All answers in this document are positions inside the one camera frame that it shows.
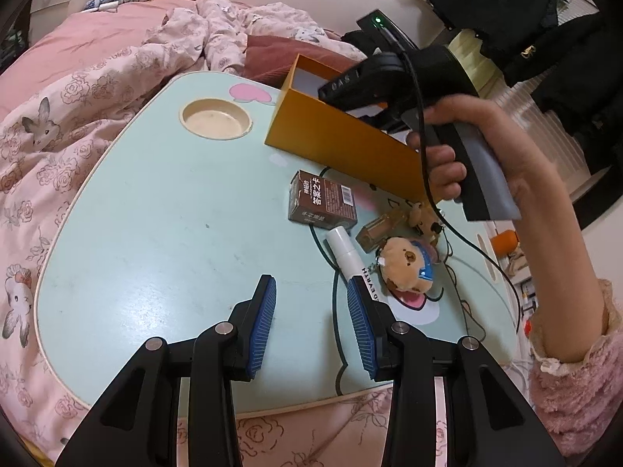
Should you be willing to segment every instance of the orange box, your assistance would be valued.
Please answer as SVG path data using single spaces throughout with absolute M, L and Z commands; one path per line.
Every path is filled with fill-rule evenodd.
M 306 77 L 338 75 L 298 55 L 278 101 L 265 144 L 329 166 L 412 202 L 426 199 L 419 154 L 387 133 L 295 89 Z

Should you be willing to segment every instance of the floral blanket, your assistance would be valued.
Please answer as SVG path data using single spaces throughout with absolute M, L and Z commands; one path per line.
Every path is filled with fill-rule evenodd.
M 197 12 L 171 10 L 143 45 L 50 84 L 0 124 L 0 270 L 6 292 L 0 301 L 0 405 L 16 430 L 53 461 L 87 409 L 51 373 L 35 336 L 33 292 L 51 241 L 86 176 L 145 102 L 185 71 L 241 74 L 248 33 L 363 57 L 329 39 L 305 12 L 284 4 L 243 9 L 227 0 L 200 0 Z M 391 390 L 385 389 L 304 411 L 240 419 L 244 463 L 376 467 L 390 400 Z M 186 464 L 187 436 L 180 420 L 178 465 Z M 443 421 L 437 424 L 437 446 L 443 465 Z

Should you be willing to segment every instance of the barcode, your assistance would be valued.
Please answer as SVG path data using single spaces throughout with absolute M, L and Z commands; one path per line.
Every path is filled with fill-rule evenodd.
M 346 205 L 350 205 L 351 207 L 354 207 L 353 192 L 351 191 L 350 188 L 347 188 L 346 186 L 342 186 L 342 199 L 344 200 L 344 203 Z

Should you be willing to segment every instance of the plush toy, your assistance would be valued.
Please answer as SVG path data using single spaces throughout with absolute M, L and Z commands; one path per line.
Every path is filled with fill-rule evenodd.
M 377 261 L 383 281 L 391 291 L 426 293 L 430 290 L 431 256 L 420 241 L 389 238 L 381 248 Z
M 441 222 L 429 204 L 415 204 L 409 213 L 409 226 L 432 245 L 441 234 Z

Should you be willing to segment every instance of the hand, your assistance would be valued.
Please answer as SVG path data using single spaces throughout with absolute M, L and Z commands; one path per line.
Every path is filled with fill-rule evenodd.
M 424 120 L 428 124 L 465 121 L 479 127 L 500 161 L 515 200 L 521 197 L 524 186 L 539 181 L 544 174 L 558 176 L 532 138 L 491 101 L 467 95 L 447 96 L 425 110 Z M 407 145 L 419 149 L 419 134 L 411 132 L 407 136 Z M 454 149 L 450 146 L 428 147 L 426 157 L 435 194 L 444 200 L 457 198 L 466 168 L 463 163 L 455 161 Z

